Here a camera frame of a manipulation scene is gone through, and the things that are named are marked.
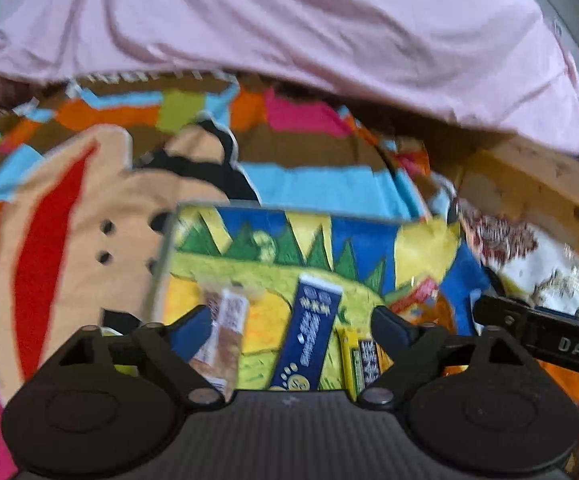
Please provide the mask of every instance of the cartoon character print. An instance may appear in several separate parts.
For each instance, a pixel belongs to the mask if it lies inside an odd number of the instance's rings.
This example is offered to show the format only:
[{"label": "cartoon character print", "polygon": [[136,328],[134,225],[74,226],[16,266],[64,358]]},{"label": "cartoon character print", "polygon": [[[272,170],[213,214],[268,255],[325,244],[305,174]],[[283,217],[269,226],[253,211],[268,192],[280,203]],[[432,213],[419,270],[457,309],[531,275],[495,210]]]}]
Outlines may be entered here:
[{"label": "cartoon character print", "polygon": [[229,131],[205,120],[132,168],[131,138],[101,124],[53,152],[0,216],[0,401],[101,311],[143,307],[178,202],[258,200]]}]

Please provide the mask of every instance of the black mount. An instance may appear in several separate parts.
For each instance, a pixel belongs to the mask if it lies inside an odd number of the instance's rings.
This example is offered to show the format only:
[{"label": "black mount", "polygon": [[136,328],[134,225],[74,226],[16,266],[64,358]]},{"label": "black mount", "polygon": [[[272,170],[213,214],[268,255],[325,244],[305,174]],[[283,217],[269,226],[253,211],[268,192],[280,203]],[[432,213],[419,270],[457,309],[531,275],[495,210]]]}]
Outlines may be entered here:
[{"label": "black mount", "polygon": [[[238,391],[225,405],[183,361],[208,337],[207,308],[127,336],[83,327],[7,405],[3,436],[20,480],[215,478],[228,458],[224,472],[250,480],[358,478],[368,463],[406,479],[407,461],[430,478],[565,477],[556,468],[577,441],[579,414],[511,335],[452,336],[385,307],[372,329],[394,365],[357,404],[340,391]],[[469,367],[442,376],[449,365]],[[278,471],[264,458],[274,453]],[[285,460],[295,453],[298,462]]]},{"label": "black mount", "polygon": [[474,304],[474,320],[504,328],[536,359],[579,372],[579,318],[484,294]]}]

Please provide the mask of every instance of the colorful blanket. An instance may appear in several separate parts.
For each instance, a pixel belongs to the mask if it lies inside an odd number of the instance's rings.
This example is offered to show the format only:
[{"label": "colorful blanket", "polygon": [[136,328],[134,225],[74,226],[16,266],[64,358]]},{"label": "colorful blanket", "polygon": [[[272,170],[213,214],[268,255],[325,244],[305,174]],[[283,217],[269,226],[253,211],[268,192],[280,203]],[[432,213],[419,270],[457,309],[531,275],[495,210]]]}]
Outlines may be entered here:
[{"label": "colorful blanket", "polygon": [[[489,282],[414,185],[411,174],[429,173],[425,158],[400,163],[346,108],[288,100],[249,76],[137,73],[83,78],[16,112],[0,118],[0,413],[103,311],[157,317],[144,298],[180,202],[311,211],[314,229],[297,237],[302,257],[309,238],[327,231],[328,264],[376,301],[432,275],[458,331],[473,330],[469,293]],[[367,252],[362,230],[334,228],[333,216],[402,227]],[[212,236],[220,246],[237,234]],[[0,480],[13,471],[0,437]]]}]

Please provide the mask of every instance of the snack package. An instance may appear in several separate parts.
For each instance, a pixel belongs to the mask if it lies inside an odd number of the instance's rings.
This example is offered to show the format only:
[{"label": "snack package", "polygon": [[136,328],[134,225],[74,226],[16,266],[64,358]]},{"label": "snack package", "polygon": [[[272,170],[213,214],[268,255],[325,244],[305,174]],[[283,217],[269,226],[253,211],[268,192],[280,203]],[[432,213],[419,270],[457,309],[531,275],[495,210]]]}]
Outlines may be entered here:
[{"label": "snack package", "polygon": [[352,400],[378,379],[393,361],[367,330],[341,327],[336,330],[341,342],[345,388]]},{"label": "snack package", "polygon": [[412,278],[386,299],[390,300],[389,310],[412,324],[432,322],[457,332],[454,309],[429,276]]},{"label": "snack package", "polygon": [[220,280],[200,279],[198,286],[211,310],[212,331],[189,365],[229,400],[238,381],[242,332],[256,291]]},{"label": "snack package", "polygon": [[318,389],[342,296],[341,286],[301,274],[270,390]]}]

